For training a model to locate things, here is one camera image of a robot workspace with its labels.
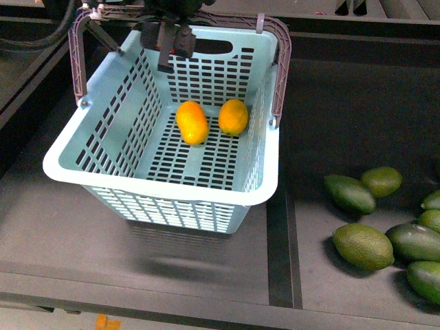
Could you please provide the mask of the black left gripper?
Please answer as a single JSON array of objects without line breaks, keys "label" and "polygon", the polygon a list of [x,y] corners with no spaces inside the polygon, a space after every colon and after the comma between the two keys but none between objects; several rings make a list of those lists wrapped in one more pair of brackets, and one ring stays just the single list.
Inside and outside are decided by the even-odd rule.
[{"label": "black left gripper", "polygon": [[[149,14],[161,19],[178,21],[194,16],[203,6],[211,6],[215,0],[147,0],[144,7]],[[157,46],[159,60],[157,68],[161,72],[173,73],[169,63],[171,50],[180,57],[192,57],[195,50],[196,36],[188,24],[178,28],[174,23],[163,21],[159,27]]]}]

